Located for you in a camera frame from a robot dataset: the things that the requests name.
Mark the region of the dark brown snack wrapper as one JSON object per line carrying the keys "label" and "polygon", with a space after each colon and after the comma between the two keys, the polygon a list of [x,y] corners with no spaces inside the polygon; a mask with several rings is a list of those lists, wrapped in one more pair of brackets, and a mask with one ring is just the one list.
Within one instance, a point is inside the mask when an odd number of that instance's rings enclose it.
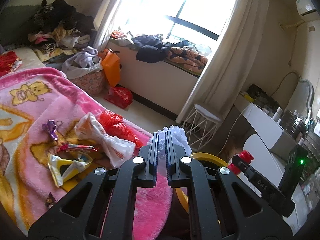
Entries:
{"label": "dark brown snack wrapper", "polygon": [[56,203],[56,199],[54,198],[53,194],[50,192],[48,194],[48,197],[46,199],[46,202],[45,202],[45,206],[47,208],[51,208],[52,206],[54,206]]}

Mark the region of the yellow white snack packet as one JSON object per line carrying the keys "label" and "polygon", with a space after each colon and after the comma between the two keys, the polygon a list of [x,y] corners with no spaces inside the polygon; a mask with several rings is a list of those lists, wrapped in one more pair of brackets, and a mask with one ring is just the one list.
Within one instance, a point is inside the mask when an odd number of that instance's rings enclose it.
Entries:
{"label": "yellow white snack packet", "polygon": [[92,161],[93,159],[85,153],[78,153],[73,160],[48,154],[48,167],[55,186],[61,187],[66,181],[89,168]]}

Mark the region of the red cylindrical tube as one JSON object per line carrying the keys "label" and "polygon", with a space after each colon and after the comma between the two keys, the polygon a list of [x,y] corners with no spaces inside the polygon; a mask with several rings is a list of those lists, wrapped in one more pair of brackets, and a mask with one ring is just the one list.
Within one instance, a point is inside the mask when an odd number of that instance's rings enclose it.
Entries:
{"label": "red cylindrical tube", "polygon": [[253,155],[251,155],[247,150],[243,150],[241,153],[236,154],[232,157],[228,169],[231,170],[235,175],[239,175],[254,160]]}

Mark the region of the white printed plastic bag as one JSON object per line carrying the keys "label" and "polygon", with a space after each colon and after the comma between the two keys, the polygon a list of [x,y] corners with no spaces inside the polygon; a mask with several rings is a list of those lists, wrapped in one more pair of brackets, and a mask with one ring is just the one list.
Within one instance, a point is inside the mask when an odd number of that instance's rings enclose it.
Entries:
{"label": "white printed plastic bag", "polygon": [[133,156],[135,143],[108,135],[102,124],[91,112],[83,116],[74,126],[74,129],[79,139],[91,139],[97,142],[115,168],[120,167]]}

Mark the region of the purple candy wrapper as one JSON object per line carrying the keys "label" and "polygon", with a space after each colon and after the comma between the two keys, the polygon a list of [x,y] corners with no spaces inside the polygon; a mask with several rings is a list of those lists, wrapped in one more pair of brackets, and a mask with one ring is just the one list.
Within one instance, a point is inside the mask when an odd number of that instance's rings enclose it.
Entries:
{"label": "purple candy wrapper", "polygon": [[58,141],[57,126],[54,120],[48,119],[47,123],[42,125],[42,129],[48,133],[53,141]]}

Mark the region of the red plastic bag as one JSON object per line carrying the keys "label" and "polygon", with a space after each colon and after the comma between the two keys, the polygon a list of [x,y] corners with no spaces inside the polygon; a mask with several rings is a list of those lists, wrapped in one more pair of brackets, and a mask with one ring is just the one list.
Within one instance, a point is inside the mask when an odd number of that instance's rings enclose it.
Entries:
{"label": "red plastic bag", "polygon": [[143,143],[133,133],[132,129],[124,124],[123,117],[121,115],[106,110],[100,114],[98,121],[103,126],[107,134],[133,142],[135,143],[136,148],[143,146]]}

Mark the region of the red snack wrapper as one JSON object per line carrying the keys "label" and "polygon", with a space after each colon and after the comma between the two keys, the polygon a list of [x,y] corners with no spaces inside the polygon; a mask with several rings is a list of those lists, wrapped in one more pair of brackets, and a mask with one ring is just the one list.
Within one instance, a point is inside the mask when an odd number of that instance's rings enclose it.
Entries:
{"label": "red snack wrapper", "polygon": [[70,152],[70,151],[98,152],[99,150],[96,147],[91,145],[77,145],[77,144],[64,143],[58,148],[57,153]]}

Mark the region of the yellow rimmed black trash bin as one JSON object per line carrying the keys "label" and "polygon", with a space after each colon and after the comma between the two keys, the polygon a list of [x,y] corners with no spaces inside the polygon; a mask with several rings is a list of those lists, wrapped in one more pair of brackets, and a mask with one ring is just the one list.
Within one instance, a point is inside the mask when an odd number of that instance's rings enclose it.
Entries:
{"label": "yellow rimmed black trash bin", "polygon": [[191,219],[191,224],[203,227],[212,220],[218,223],[216,209],[209,187],[207,172],[200,161],[207,162],[217,168],[226,167],[228,164],[217,156],[209,153],[197,152],[191,155],[192,162],[186,168],[189,178],[177,181],[171,186],[175,188],[180,205]]}

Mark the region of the white scalloped dresser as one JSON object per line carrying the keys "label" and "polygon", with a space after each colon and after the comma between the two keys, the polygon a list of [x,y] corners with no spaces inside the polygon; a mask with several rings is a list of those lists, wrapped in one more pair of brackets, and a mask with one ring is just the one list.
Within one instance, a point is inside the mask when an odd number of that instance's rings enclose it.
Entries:
{"label": "white scalloped dresser", "polygon": [[[239,95],[234,106],[255,130],[243,146],[243,150],[254,157],[250,165],[278,186],[285,172],[289,153],[297,143],[270,116],[244,96]],[[295,210],[289,218],[284,220],[289,224],[294,235],[305,224],[310,212],[299,184],[295,188],[292,200],[295,203]]]}

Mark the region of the white bottle on dresser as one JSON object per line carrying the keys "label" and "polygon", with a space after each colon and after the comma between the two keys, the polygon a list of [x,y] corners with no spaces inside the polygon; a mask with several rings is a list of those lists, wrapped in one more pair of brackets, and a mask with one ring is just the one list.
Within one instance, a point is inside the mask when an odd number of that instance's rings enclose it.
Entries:
{"label": "white bottle on dresser", "polygon": [[282,113],[283,113],[283,110],[282,110],[280,107],[278,107],[277,110],[276,110],[276,112],[274,113],[272,119],[273,119],[275,122],[277,122],[277,121],[280,119]]}

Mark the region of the pink teddy bear blanket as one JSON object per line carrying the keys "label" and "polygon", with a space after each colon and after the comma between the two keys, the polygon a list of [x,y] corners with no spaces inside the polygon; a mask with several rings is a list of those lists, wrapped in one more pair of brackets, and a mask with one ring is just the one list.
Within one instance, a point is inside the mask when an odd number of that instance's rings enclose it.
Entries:
{"label": "pink teddy bear blanket", "polygon": [[[56,203],[97,167],[111,169],[103,149],[94,140],[81,140],[74,126],[87,113],[106,109],[65,75],[53,68],[17,71],[1,77],[1,239],[26,239],[31,225],[49,210],[51,192]],[[58,141],[42,125],[54,120]],[[75,151],[57,153],[64,144],[91,145],[89,168],[56,187],[48,154],[76,158]]]}

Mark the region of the dark bag on dresser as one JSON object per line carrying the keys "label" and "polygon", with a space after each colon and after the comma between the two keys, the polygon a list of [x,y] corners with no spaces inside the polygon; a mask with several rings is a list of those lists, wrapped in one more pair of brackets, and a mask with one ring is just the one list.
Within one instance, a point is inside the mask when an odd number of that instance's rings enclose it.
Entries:
{"label": "dark bag on dresser", "polygon": [[260,87],[255,84],[249,86],[246,93],[254,100],[256,105],[264,108],[267,107],[273,111],[276,111],[280,104],[274,100],[271,96],[267,95]]}

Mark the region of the right cream curtain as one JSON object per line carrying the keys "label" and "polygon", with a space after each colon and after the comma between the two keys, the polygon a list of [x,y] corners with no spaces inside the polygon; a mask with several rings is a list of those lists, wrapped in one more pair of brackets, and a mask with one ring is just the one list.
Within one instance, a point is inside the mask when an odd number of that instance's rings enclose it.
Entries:
{"label": "right cream curtain", "polygon": [[253,66],[263,36],[270,0],[235,0],[213,58],[208,61],[176,122],[186,119],[196,102],[225,118]]}

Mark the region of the cream curtain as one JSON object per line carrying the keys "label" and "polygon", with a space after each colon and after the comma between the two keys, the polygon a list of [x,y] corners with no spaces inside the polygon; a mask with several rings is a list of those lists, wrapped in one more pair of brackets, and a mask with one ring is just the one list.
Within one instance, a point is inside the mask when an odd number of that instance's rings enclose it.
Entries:
{"label": "cream curtain", "polygon": [[97,50],[105,49],[111,33],[112,24],[121,0],[103,0],[94,19],[97,30],[93,47]]}
{"label": "cream curtain", "polygon": [[176,122],[186,119],[196,102],[225,118],[253,66],[263,36],[270,0],[235,0],[213,58],[208,61]]}

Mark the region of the red shopping bag on floor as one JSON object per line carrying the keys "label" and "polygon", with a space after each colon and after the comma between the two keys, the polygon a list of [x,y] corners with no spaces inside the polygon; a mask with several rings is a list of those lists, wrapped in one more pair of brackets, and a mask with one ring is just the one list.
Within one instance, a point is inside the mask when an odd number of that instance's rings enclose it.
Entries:
{"label": "red shopping bag on floor", "polygon": [[131,91],[124,87],[110,87],[104,99],[121,109],[127,108],[133,102]]}

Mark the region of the floral fabric laundry basket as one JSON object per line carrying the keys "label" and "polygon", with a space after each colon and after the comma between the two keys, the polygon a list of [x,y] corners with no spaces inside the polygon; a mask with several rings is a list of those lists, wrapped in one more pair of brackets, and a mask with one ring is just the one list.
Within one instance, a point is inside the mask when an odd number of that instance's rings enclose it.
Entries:
{"label": "floral fabric laundry basket", "polygon": [[99,72],[91,72],[76,79],[72,79],[71,82],[90,96],[96,96],[105,88],[106,77],[104,72],[101,70]]}

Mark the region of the orange patterned blanket on sill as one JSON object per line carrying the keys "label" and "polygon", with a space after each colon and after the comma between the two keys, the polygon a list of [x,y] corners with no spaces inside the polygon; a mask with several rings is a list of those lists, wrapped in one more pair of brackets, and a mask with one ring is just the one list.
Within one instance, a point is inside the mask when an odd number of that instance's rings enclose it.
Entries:
{"label": "orange patterned blanket on sill", "polygon": [[201,54],[180,47],[171,47],[167,52],[167,59],[197,74],[202,73],[208,62],[208,59]]}

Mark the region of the lavender clothes on basket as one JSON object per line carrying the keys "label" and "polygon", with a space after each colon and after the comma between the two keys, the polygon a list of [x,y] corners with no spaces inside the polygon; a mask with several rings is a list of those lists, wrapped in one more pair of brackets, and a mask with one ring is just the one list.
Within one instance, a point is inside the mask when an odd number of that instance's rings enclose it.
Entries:
{"label": "lavender clothes on basket", "polygon": [[66,74],[68,79],[74,80],[87,74],[101,71],[103,68],[100,61],[98,51],[87,46],[82,51],[67,59],[62,64],[61,71]]}

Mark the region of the dark jacket on sill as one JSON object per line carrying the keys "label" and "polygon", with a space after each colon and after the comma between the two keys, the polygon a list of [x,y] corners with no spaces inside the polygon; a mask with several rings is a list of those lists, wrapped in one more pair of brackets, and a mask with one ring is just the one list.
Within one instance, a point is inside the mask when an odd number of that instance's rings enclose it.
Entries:
{"label": "dark jacket on sill", "polygon": [[132,38],[137,48],[136,60],[146,63],[157,63],[167,57],[169,43],[163,43],[154,35],[140,35]]}

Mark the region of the red cloth on bed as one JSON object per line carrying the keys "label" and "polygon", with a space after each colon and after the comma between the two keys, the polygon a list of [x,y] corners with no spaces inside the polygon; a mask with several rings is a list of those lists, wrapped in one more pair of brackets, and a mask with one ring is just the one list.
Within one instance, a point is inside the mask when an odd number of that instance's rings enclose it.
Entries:
{"label": "red cloth on bed", "polygon": [[14,51],[0,55],[0,77],[13,73],[22,65],[22,60]]}

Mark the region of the pile of clothes in corner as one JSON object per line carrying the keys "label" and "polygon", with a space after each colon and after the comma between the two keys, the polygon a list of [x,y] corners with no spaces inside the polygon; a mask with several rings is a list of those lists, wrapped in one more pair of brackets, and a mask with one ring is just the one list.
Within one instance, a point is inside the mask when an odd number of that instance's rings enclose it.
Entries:
{"label": "pile of clothes in corner", "polygon": [[48,3],[43,0],[33,15],[32,32],[28,34],[31,46],[43,54],[60,49],[75,49],[91,45],[97,31],[94,18],[76,10],[64,0]]}

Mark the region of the left cream curtain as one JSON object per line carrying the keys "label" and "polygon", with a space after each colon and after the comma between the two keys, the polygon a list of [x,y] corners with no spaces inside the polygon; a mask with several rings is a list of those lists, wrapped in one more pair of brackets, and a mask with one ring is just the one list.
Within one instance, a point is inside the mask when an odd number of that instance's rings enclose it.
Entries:
{"label": "left cream curtain", "polygon": [[93,47],[97,50],[105,49],[111,33],[112,24],[121,0],[103,0],[94,19],[97,30]]}

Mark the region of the black window frame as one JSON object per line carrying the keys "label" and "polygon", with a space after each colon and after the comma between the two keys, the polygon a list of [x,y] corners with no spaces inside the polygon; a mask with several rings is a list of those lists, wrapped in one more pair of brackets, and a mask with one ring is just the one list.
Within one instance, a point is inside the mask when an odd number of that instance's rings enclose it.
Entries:
{"label": "black window frame", "polygon": [[172,22],[167,37],[181,25],[217,40],[229,19],[235,0],[184,0],[175,16],[166,15]]}

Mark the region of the wall air conditioner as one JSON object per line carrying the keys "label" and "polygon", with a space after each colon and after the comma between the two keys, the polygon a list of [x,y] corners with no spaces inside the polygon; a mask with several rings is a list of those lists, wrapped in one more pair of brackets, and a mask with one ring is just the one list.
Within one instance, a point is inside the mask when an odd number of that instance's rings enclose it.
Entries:
{"label": "wall air conditioner", "polygon": [[296,0],[296,7],[304,22],[319,20],[319,13],[311,0]]}

